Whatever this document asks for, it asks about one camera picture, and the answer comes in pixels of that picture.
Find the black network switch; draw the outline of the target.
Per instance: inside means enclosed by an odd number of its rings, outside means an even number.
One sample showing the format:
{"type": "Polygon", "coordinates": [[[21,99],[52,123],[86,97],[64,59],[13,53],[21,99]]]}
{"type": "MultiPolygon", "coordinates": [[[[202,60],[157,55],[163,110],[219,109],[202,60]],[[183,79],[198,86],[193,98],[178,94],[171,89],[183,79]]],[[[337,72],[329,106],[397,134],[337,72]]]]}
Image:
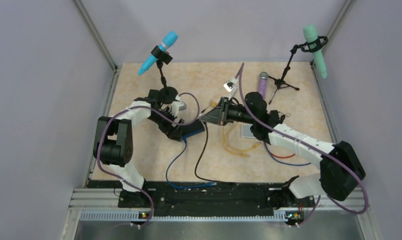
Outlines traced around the black network switch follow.
{"type": "Polygon", "coordinates": [[[181,127],[181,138],[187,139],[203,131],[205,131],[204,124],[199,119],[197,119],[191,124],[181,127]]]}

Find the white network switch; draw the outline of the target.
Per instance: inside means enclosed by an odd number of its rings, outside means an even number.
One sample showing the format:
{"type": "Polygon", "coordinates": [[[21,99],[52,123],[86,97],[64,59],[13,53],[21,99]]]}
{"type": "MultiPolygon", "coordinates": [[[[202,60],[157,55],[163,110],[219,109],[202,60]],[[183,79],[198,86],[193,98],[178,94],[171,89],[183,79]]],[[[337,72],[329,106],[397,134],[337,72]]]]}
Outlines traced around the white network switch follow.
{"type": "Polygon", "coordinates": [[[252,131],[251,131],[252,124],[243,124],[241,127],[241,136],[246,139],[255,139],[252,131]]]}

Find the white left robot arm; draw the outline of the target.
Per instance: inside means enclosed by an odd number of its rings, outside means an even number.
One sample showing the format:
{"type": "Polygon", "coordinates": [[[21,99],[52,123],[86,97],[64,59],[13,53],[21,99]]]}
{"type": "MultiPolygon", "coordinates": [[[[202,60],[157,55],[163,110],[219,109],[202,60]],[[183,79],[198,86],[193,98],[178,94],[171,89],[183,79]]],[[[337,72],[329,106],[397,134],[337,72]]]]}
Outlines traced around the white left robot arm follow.
{"type": "Polygon", "coordinates": [[[180,142],[184,120],[178,119],[178,113],[186,107],[178,91],[169,86],[151,89],[147,97],[136,98],[115,118],[101,116],[97,120],[93,156],[112,169],[112,174],[122,182],[125,191],[131,192],[130,200],[138,207],[149,202],[150,194],[143,189],[145,178],[131,160],[133,128],[143,120],[150,120],[169,139],[180,142]]]}

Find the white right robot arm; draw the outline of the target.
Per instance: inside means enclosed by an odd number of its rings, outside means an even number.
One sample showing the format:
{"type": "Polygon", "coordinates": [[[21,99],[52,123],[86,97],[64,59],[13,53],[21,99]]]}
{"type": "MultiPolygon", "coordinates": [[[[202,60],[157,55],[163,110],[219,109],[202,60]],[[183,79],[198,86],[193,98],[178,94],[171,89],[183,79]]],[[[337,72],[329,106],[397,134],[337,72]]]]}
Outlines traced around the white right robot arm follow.
{"type": "Polygon", "coordinates": [[[250,124],[258,140],[289,150],[315,166],[319,173],[289,180],[289,188],[282,192],[282,200],[288,206],[296,206],[302,198],[312,195],[345,201],[356,187],[365,191],[366,173],[351,144],[317,140],[286,125],[284,118],[277,110],[267,111],[260,93],[250,92],[242,104],[221,97],[217,106],[200,119],[218,126],[233,122],[250,124]]]}

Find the black round-base mic stand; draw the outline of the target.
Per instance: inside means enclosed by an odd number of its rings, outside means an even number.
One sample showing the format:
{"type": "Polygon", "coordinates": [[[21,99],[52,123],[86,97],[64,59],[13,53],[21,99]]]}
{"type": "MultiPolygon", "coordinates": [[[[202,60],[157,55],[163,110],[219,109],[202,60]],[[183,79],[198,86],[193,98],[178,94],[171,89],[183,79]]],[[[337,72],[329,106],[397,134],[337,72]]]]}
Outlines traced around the black round-base mic stand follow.
{"type": "Polygon", "coordinates": [[[164,64],[168,65],[172,61],[173,57],[170,56],[167,51],[162,51],[159,45],[156,45],[153,48],[151,54],[156,58],[155,63],[160,73],[160,81],[163,85],[163,88],[159,91],[161,95],[161,103],[171,104],[178,95],[178,91],[174,87],[167,85],[167,80],[164,76],[162,68],[164,64]]]}

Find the purple glitter microphone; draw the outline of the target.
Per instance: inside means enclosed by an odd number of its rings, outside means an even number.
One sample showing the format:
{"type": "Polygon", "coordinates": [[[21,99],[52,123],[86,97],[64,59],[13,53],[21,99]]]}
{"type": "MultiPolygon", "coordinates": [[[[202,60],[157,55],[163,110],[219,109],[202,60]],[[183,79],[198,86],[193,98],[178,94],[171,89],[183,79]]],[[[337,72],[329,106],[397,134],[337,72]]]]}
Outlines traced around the purple glitter microphone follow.
{"type": "Polygon", "coordinates": [[[263,99],[266,97],[268,79],[269,75],[267,72],[264,71],[261,72],[258,76],[257,92],[260,93],[263,99]]]}

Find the cyan microphone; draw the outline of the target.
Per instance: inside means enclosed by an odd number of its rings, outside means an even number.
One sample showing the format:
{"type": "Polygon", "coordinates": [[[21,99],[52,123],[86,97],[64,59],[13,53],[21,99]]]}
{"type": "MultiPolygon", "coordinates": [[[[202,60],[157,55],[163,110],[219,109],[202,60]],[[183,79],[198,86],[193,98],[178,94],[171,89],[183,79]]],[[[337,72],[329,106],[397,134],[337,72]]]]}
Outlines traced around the cyan microphone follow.
{"type": "Polygon", "coordinates": [[[148,58],[143,62],[141,67],[138,70],[138,75],[143,75],[146,71],[148,71],[151,66],[156,63],[157,61],[161,61],[165,64],[169,64],[173,57],[168,52],[168,49],[174,45],[177,41],[179,36],[176,34],[175,31],[170,31],[161,41],[159,45],[156,45],[148,58]]]}

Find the mint green microphone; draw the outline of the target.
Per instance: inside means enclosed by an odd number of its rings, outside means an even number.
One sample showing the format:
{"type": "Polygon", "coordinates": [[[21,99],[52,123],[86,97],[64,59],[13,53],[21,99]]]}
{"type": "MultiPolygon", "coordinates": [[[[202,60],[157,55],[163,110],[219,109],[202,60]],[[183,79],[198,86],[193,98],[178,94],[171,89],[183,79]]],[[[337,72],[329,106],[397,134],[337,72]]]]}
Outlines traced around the mint green microphone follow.
{"type": "Polygon", "coordinates": [[[317,28],[313,24],[309,24],[303,28],[303,36],[308,46],[307,51],[312,53],[316,68],[322,78],[325,79],[328,73],[322,48],[328,43],[328,37],[319,36],[317,28]]]}

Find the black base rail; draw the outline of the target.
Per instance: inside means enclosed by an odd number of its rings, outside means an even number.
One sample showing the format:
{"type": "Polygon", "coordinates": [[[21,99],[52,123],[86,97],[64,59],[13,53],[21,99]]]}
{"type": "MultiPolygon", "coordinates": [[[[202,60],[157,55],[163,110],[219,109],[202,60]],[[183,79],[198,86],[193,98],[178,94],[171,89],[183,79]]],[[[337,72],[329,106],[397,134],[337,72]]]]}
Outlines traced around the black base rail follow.
{"type": "Polygon", "coordinates": [[[283,183],[217,183],[182,189],[165,181],[147,181],[141,192],[122,190],[118,207],[149,209],[155,217],[263,217],[285,208],[295,211],[314,206],[314,197],[297,199],[283,183]]]}

